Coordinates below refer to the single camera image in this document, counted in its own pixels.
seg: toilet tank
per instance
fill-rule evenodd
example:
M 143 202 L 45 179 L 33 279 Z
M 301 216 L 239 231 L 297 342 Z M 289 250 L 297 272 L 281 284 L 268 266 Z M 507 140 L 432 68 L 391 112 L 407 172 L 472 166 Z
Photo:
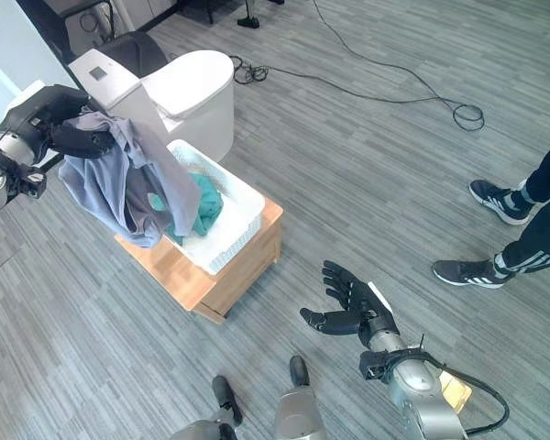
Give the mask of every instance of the toilet tank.
M 164 144 L 169 142 L 157 107 L 131 71 L 96 49 L 88 50 L 69 67 L 109 116 L 130 119 L 137 128 L 145 125 Z

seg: black pants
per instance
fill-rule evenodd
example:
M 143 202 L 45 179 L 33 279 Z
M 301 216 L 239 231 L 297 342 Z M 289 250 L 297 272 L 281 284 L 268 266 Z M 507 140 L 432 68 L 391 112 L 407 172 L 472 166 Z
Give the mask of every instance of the black pants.
M 550 151 L 525 185 L 534 202 L 550 201 Z M 503 273 L 534 272 L 550 267 L 550 202 L 534 216 L 518 241 L 495 256 L 495 266 Z

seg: gray shirt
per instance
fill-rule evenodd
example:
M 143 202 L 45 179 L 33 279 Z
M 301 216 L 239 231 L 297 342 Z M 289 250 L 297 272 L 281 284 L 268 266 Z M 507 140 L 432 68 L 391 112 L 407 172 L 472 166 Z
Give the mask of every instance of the gray shirt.
M 191 232 L 200 190 L 167 147 L 145 133 L 145 126 L 137 131 L 130 121 L 100 112 L 65 124 L 87 131 L 108 130 L 117 144 L 98 159 L 65 157 L 59 177 L 81 207 L 142 248 L 155 246 L 171 223 L 177 235 Z M 149 203 L 151 193 L 161 197 L 169 211 L 155 211 Z

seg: white stripes on pants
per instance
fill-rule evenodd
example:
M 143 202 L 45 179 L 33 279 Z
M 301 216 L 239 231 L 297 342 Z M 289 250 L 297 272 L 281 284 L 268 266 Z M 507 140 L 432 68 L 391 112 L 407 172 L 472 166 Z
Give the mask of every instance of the white stripes on pants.
M 495 269 L 524 273 L 527 270 L 540 269 L 545 266 L 550 266 L 550 254 L 546 254 L 543 250 L 538 250 L 531 257 L 526 258 L 520 264 L 516 264 L 515 266 L 507 266 L 505 261 L 503 261 L 503 255 L 501 253 L 495 256 Z

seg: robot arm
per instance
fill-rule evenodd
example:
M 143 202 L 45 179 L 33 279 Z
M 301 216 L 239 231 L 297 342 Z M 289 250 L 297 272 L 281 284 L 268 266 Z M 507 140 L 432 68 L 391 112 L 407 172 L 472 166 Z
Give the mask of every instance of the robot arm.
M 358 334 L 361 343 L 368 348 L 361 355 L 361 373 L 366 380 L 381 380 L 388 385 L 390 398 L 401 412 L 407 438 L 468 439 L 457 413 L 442 394 L 439 378 L 427 368 L 426 362 L 449 368 L 435 361 L 421 346 L 409 348 L 404 343 L 389 304 L 372 283 L 364 283 L 332 261 L 324 262 L 322 273 L 324 284 L 330 287 L 326 294 L 336 298 L 345 310 L 315 313 L 301 309 L 300 314 L 309 326 L 322 333 Z M 499 422 L 469 432 L 478 434 L 487 428 L 493 430 L 507 420 L 507 403 L 487 384 L 471 379 L 501 402 L 505 414 Z
M 42 195 L 47 170 L 33 165 L 43 160 L 48 149 L 97 158 L 114 145 L 108 132 L 83 132 L 62 124 L 80 114 L 89 101 L 86 92 L 52 85 L 7 112 L 0 124 L 0 209 L 20 193 Z

